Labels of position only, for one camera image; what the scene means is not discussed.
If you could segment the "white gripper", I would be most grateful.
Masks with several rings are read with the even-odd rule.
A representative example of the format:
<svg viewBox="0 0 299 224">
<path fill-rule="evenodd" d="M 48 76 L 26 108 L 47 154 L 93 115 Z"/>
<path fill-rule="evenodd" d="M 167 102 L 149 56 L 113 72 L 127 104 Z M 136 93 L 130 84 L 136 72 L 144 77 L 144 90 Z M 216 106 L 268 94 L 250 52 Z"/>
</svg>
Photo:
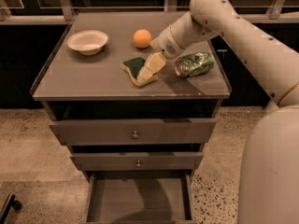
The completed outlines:
<svg viewBox="0 0 299 224">
<path fill-rule="evenodd" d="M 150 46 L 157 52 L 152 53 L 145 62 L 145 66 L 141 68 L 137 76 L 140 84 L 146 84 L 154 79 L 154 75 L 158 73 L 166 64 L 167 60 L 174 60 L 184 49 L 181 48 L 171 34 L 171 27 L 164 29 L 155 39 L 150 42 Z"/>
</svg>

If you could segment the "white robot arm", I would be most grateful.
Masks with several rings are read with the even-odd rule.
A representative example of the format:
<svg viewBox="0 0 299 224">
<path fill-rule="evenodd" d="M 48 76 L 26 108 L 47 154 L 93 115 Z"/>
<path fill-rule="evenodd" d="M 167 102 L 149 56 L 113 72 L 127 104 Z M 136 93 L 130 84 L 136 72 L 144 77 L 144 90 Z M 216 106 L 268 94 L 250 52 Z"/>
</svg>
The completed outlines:
<svg viewBox="0 0 299 224">
<path fill-rule="evenodd" d="M 277 106 L 244 148 L 237 224 L 299 224 L 299 54 L 236 13 L 229 0 L 191 0 L 150 45 L 167 60 L 220 35 Z"/>
</svg>

